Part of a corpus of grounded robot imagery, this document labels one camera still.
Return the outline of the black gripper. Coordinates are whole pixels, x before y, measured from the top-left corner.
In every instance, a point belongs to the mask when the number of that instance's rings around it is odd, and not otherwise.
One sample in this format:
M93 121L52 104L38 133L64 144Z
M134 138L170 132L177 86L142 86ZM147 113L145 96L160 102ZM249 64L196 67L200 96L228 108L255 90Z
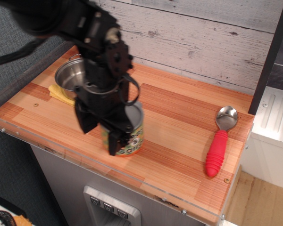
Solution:
M115 156L123 147L126 147L133 131L125 107L133 105L128 100L128 77L123 77L107 90L98 89L95 85L88 86L87 82L75 88L75 113L84 134L103 125L110 132L108 134L108 151Z

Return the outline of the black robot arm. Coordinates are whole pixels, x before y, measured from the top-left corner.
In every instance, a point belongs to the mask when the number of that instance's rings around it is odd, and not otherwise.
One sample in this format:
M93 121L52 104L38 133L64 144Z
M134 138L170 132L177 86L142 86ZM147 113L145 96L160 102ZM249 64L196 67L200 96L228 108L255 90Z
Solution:
M98 124L108 131L108 151L115 155L128 144L133 125L128 70L132 55L122 41L117 20L90 0L0 0L19 26L35 39L20 50L0 56L0 65L31 54L50 36L73 42L84 62L84 79L74 91L75 112L87 133Z

